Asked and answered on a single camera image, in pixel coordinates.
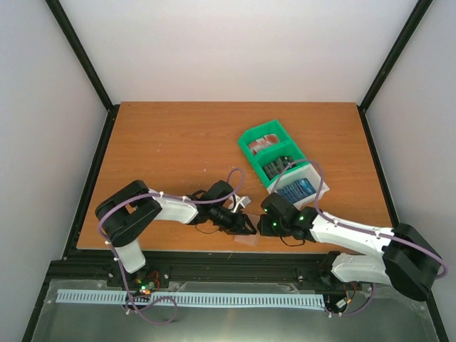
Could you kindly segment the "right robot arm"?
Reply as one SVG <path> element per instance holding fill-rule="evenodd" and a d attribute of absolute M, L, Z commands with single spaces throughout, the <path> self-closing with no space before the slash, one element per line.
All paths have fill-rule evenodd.
<path fill-rule="evenodd" d="M 442 265 L 440 255 L 411 225 L 374 227 L 335 217 L 314 207 L 297 209 L 276 192 L 261 204 L 258 229 L 268 237 L 334 244 L 353 251 L 330 261 L 329 272 L 340 282 L 392 286 L 415 301 L 427 301 Z"/>

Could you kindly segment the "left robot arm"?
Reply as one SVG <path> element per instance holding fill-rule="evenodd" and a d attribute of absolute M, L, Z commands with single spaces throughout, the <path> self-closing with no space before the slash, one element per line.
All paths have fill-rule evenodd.
<path fill-rule="evenodd" d="M 124 280 L 138 287 L 148 278 L 139 236 L 153 221 L 193 226 L 211 221 L 226 234 L 256 234 L 256 227 L 239 207 L 233 187 L 224 180 L 183 197 L 156 192 L 136 180 L 98 205 L 95 215 L 104 237 L 114 248 L 115 259 L 124 268 Z"/>

